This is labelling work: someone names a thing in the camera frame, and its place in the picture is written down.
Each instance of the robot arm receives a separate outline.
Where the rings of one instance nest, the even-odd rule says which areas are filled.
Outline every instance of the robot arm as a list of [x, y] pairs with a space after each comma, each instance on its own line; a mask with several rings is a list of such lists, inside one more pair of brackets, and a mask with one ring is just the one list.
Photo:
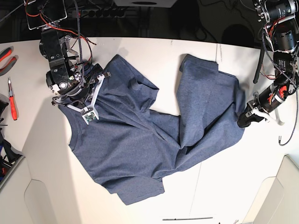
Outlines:
[[89, 40], [81, 33], [77, 34], [79, 31], [59, 26], [59, 22], [66, 18], [64, 0], [26, 0], [25, 7], [29, 29], [38, 28], [42, 31], [40, 52], [49, 61], [50, 67], [46, 82], [56, 95], [52, 104], [64, 105], [80, 112], [87, 124], [93, 119], [99, 119], [94, 103], [103, 79], [110, 74], [102, 74], [103, 69], [96, 64], [85, 75], [84, 69], [88, 66], [89, 69], [91, 62], [82, 61], [80, 45], [80, 55], [71, 49], [70, 34], [74, 34], [78, 42], [81, 38], [87, 43]]
[[[254, 93], [254, 99], [247, 103], [245, 111], [238, 119], [239, 127], [248, 127], [251, 122], [271, 119], [269, 113], [294, 94], [299, 85], [299, 28], [295, 20], [297, 0], [253, 0], [253, 3], [263, 29], [263, 43], [253, 83], [258, 81], [265, 53], [273, 63], [275, 75], [270, 78], [274, 80], [273, 84], [261, 94]], [[268, 53], [267, 45], [274, 52], [273, 59]]]

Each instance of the t-shirt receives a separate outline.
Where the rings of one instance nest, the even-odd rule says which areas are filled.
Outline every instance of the t-shirt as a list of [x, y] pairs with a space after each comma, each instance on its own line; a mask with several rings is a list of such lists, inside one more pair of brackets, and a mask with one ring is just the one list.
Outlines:
[[121, 56], [95, 108], [99, 120], [87, 125], [80, 113], [59, 107], [71, 125], [70, 147], [95, 182], [126, 204], [164, 193], [162, 178], [186, 170], [236, 144], [245, 106], [236, 77], [218, 64], [187, 55], [177, 90], [180, 116], [150, 110], [159, 89]]

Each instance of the white tabletop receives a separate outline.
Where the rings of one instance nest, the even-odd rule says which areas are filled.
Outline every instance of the white tabletop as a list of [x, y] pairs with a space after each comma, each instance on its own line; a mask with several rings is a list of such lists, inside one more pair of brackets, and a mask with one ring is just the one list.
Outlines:
[[[152, 109], [179, 115], [175, 98], [179, 65], [185, 54], [216, 61], [219, 70], [236, 75], [247, 89], [262, 91], [271, 81], [260, 77], [253, 87], [259, 50], [204, 42], [145, 38], [91, 38], [94, 62], [104, 67], [115, 54], [120, 54], [160, 88]], [[232, 224], [246, 216], [261, 182], [277, 174], [285, 153], [299, 161], [295, 132], [291, 143], [278, 145], [278, 135], [285, 130], [283, 142], [292, 131], [296, 99], [291, 96], [280, 106], [279, 128], [260, 122], [245, 130], [235, 146], [180, 173], [163, 179], [165, 193], [125, 206], [117, 195], [109, 194], [95, 184], [70, 151], [71, 129], [66, 117], [51, 105], [45, 74], [48, 61], [42, 57], [39, 41], [6, 43], [0, 50], [13, 46], [19, 57], [9, 73], [0, 77], [0, 93], [8, 95], [10, 76], [19, 112], [13, 121], [9, 108], [3, 114], [6, 139], [22, 150], [33, 179], [43, 181], [49, 191], [60, 223], [158, 223], [162, 217], [186, 218], [213, 216], [200, 223]], [[89, 57], [84, 45], [84, 58]], [[267, 72], [273, 72], [265, 59]]]

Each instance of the pliers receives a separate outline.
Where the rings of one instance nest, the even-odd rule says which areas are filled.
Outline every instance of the pliers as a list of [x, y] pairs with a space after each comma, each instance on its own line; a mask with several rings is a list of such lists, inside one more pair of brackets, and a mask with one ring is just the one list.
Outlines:
[[[13, 52], [13, 50], [11, 48], [6, 48], [1, 54], [0, 54], [0, 62], [11, 55], [11, 53]], [[4, 66], [3, 68], [0, 69], [0, 76], [5, 75], [6, 73], [8, 73], [9, 70], [11, 70], [11, 68], [14, 66], [14, 64], [17, 62], [17, 58], [14, 56], [12, 57], [12, 59], [10, 59], [10, 61], [8, 62], [8, 64], [6, 66]]]

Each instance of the screwdriver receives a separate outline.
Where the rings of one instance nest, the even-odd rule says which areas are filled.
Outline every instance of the screwdriver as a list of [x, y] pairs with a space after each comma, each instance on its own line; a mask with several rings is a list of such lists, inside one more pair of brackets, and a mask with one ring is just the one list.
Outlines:
[[8, 78], [8, 89], [9, 89], [9, 101], [10, 101], [11, 115], [13, 116], [14, 120], [17, 120], [18, 116], [17, 116], [17, 110], [15, 109], [15, 105], [14, 105], [14, 95], [13, 95], [13, 91], [11, 89], [10, 77]]

